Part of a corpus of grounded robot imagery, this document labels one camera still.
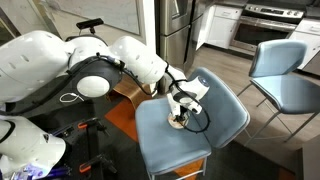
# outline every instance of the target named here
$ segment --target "refrigerator door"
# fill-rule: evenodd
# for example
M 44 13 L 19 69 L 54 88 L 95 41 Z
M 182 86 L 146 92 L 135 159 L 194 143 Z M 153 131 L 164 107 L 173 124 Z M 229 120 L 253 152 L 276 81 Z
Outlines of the refrigerator door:
M 159 1 L 161 35 L 170 35 L 190 23 L 192 0 Z
M 196 20 L 204 13 L 207 7 L 207 3 L 208 3 L 207 1 L 208 0 L 195 0 L 194 14 L 193 14 L 192 21 Z
M 193 64 L 196 48 L 198 44 L 200 29 L 201 29 L 201 22 L 202 22 L 202 16 L 200 16 L 198 19 L 193 21 L 191 25 L 191 32 L 189 36 L 190 40 L 189 40 L 187 53 L 186 53 L 187 56 L 184 62 L 184 72 L 188 72 L 188 70 L 191 68 Z
M 189 26 L 186 26 L 170 36 L 160 36 L 160 57 L 181 70 L 184 68 L 188 32 Z

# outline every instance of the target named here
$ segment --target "chair seat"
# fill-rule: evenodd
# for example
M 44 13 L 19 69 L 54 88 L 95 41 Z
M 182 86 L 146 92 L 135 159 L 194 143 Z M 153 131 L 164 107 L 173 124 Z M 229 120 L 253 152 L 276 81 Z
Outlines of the chair seat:
M 268 76 L 253 78 L 251 82 L 283 114 L 320 111 L 320 87 L 301 77 Z
M 211 154 L 203 133 L 174 129 L 167 121 L 170 107 L 166 98 L 148 100 L 136 111 L 136 125 L 142 156 L 153 175 L 170 172 Z M 188 127 L 200 129 L 196 121 Z

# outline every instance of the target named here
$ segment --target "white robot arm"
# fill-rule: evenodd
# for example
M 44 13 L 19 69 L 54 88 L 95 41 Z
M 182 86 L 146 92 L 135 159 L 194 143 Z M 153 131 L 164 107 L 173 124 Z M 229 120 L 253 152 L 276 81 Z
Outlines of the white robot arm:
M 64 42 L 49 32 L 34 31 L 1 46 L 0 57 L 2 109 L 5 109 L 5 103 L 20 101 L 64 74 L 69 74 L 66 82 L 72 80 L 74 88 L 82 96 L 102 96 L 120 81 L 123 64 L 142 83 L 156 83 L 164 76 L 172 82 L 168 95 L 172 117 L 181 116 L 180 107 L 200 113 L 201 106 L 197 101 L 209 89 L 201 77 L 185 81 L 181 71 L 128 36 L 107 46 L 97 36 L 79 36 Z M 0 153 L 3 154 L 0 169 L 4 176 L 8 177 L 10 173 L 28 166 L 38 172 L 33 179 L 45 177 L 62 157 L 66 148 L 64 141 L 46 134 L 26 118 L 13 116 L 19 113 L 6 114 L 2 111 L 1 114 L 7 115 L 0 120 Z M 31 127 L 29 136 L 11 136 L 28 127 Z

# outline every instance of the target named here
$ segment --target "chair backrest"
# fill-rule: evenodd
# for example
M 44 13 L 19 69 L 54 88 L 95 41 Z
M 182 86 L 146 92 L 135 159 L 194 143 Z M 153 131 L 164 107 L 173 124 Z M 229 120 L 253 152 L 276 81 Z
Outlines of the chair backrest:
M 189 79 L 197 76 L 205 78 L 210 85 L 209 91 L 200 100 L 211 119 L 204 133 L 212 147 L 221 148 L 245 129 L 250 115 L 232 90 L 211 71 L 197 68 Z M 203 112 L 196 115 L 195 119 L 201 127 L 205 127 L 207 120 Z
M 250 77 L 287 74 L 303 61 L 307 45 L 298 40 L 280 39 L 258 45 L 249 72 Z

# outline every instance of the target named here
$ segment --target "oven door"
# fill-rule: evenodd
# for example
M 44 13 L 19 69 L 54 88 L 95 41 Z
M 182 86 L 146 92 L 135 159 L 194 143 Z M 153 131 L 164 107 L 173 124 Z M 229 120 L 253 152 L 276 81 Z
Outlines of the oven door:
M 255 52 L 259 43 L 286 39 L 297 25 L 241 16 L 231 46 Z

